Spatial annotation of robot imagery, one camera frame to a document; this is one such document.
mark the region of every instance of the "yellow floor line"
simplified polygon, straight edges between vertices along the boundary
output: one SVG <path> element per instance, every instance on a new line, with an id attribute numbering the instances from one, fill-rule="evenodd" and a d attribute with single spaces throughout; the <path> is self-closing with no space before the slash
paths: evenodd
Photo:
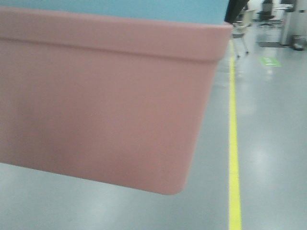
<path id="1" fill-rule="evenodd" d="M 229 85 L 229 230 L 241 230 L 240 180 L 236 125 L 236 74 L 233 41 L 230 42 L 231 57 Z"/>

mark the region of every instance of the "blue lid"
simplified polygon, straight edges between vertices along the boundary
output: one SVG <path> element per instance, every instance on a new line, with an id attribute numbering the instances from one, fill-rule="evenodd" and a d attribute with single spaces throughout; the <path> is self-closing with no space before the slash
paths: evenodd
<path id="1" fill-rule="evenodd" d="M 2 6 L 222 24 L 228 0 L 0 0 Z"/>

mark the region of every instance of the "green floor sign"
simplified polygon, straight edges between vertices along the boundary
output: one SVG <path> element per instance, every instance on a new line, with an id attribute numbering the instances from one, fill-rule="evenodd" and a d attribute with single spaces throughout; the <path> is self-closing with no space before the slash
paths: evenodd
<path id="1" fill-rule="evenodd" d="M 281 64 L 274 57 L 260 57 L 260 61 L 265 66 L 280 67 Z"/>

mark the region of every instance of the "office chair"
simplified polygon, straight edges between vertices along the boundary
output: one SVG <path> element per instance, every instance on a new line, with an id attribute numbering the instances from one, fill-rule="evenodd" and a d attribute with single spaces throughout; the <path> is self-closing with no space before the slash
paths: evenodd
<path id="1" fill-rule="evenodd" d="M 280 4 L 295 4 L 295 0 L 281 0 Z"/>
<path id="2" fill-rule="evenodd" d="M 265 21 L 266 23 L 260 24 L 259 26 L 274 26 L 273 24 L 269 23 L 269 19 L 275 17 L 274 15 L 272 15 L 273 3 L 267 3 L 266 1 L 264 1 L 261 5 L 262 11 L 259 12 L 259 19 L 260 21 Z"/>
<path id="3" fill-rule="evenodd" d="M 239 24 L 239 25 L 235 25 L 234 24 L 234 29 L 233 29 L 232 34 L 231 34 L 231 38 L 232 39 L 241 38 L 242 43 L 243 43 L 244 48 L 245 48 L 245 53 L 246 54 L 249 54 L 249 51 L 248 51 L 248 47 L 246 45 L 246 42 L 244 40 L 244 35 L 247 32 L 248 27 L 250 26 L 250 24 L 251 24 L 251 22 L 253 20 L 254 12 L 255 12 L 255 10 L 247 10 L 247 11 L 245 11 L 244 15 L 243 15 L 242 23 Z M 235 47 L 236 57 L 239 58 L 240 55 L 238 54 L 236 45 L 235 45 L 234 42 L 233 42 L 233 44 L 234 44 L 234 47 Z"/>

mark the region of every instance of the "floor mat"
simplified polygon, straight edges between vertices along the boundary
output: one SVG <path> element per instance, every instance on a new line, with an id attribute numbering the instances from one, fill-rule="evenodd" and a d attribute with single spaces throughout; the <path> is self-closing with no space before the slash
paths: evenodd
<path id="1" fill-rule="evenodd" d="M 279 42 L 257 42 L 260 47 L 285 48 Z"/>

